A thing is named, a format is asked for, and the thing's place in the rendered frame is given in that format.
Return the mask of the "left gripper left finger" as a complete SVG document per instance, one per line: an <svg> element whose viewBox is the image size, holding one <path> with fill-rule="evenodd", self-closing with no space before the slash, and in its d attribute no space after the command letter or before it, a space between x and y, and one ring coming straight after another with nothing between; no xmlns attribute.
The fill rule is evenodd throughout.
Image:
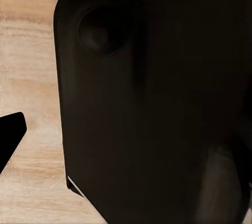
<svg viewBox="0 0 252 224"><path fill-rule="evenodd" d="M0 118L0 173L27 131L22 112Z"/></svg>

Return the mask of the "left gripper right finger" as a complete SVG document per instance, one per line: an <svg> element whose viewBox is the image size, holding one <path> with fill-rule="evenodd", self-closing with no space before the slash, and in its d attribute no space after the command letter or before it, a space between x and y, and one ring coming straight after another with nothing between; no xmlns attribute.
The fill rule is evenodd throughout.
<svg viewBox="0 0 252 224"><path fill-rule="evenodd" d="M252 153L252 113L240 112L236 131Z"/></svg>

